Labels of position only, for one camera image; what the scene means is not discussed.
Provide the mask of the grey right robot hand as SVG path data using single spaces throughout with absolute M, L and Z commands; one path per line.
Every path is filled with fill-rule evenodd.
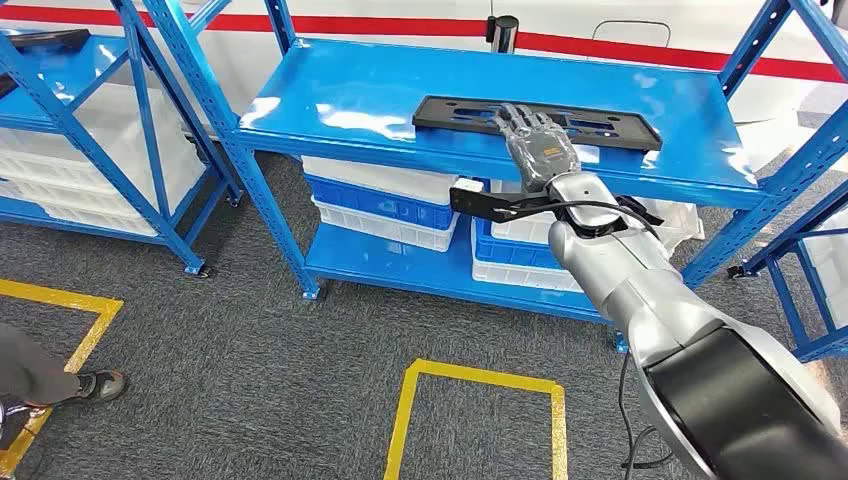
M 542 192 L 555 177 L 581 170 L 566 131 L 546 113 L 502 103 L 493 121 L 519 170 L 524 192 Z

